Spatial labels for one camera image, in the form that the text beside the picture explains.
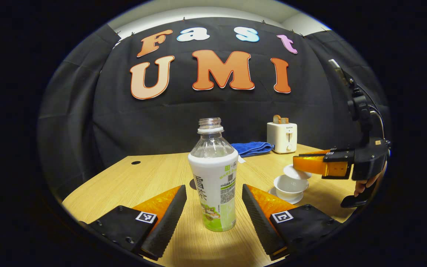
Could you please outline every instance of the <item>bottle label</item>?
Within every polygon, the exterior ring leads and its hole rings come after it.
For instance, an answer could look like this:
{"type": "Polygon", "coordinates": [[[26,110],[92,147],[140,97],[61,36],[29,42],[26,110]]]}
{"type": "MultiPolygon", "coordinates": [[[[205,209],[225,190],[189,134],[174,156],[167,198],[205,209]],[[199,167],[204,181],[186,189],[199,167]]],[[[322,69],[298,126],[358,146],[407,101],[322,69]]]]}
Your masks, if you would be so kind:
{"type": "Polygon", "coordinates": [[[209,230],[221,232],[231,229],[236,222],[235,180],[238,154],[214,160],[216,164],[202,164],[193,162],[189,157],[203,223],[209,230]]]}

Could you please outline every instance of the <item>plastic bottle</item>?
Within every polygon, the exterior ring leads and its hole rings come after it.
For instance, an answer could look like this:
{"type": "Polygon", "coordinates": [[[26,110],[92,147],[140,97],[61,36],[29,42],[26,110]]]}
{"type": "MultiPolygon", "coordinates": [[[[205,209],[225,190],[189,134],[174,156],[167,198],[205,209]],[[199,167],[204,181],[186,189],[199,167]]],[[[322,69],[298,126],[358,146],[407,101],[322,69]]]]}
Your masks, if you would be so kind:
{"type": "Polygon", "coordinates": [[[200,140],[188,155],[205,227],[230,230],[236,222],[235,178],[238,151],[223,137],[220,118],[200,119],[200,140]]]}

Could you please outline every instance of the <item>ceiling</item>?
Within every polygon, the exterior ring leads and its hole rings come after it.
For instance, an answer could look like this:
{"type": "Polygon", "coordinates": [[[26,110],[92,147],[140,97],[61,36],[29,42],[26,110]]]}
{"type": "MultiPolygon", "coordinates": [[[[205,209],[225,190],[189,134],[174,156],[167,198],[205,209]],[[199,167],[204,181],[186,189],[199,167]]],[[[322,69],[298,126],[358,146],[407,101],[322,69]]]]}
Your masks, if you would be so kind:
{"type": "Polygon", "coordinates": [[[152,0],[116,17],[108,25],[117,29],[142,17],[183,7],[225,7],[257,14],[279,23],[300,13],[276,0],[152,0]]]}

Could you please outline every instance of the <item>pink letter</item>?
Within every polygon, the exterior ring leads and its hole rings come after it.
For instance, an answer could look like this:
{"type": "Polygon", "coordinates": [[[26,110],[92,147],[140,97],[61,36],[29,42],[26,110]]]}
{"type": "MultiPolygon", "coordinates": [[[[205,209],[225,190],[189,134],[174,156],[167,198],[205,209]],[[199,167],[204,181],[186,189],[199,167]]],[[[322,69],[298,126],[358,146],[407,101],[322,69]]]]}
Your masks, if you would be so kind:
{"type": "Polygon", "coordinates": [[[293,54],[297,54],[298,51],[296,49],[294,49],[291,44],[293,43],[293,41],[289,40],[288,37],[286,37],[286,35],[277,35],[278,38],[281,39],[281,41],[283,41],[284,47],[286,47],[286,49],[293,53],[293,54]]]}

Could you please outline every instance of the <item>white teacup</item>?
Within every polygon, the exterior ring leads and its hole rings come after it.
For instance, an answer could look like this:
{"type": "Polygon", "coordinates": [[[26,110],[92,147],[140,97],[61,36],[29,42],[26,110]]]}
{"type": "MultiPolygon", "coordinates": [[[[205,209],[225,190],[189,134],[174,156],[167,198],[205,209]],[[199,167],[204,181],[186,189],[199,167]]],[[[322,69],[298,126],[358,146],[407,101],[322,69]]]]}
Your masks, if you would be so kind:
{"type": "Polygon", "coordinates": [[[291,201],[309,187],[309,181],[306,179],[293,179],[283,174],[276,177],[274,187],[276,188],[278,198],[291,201]]]}

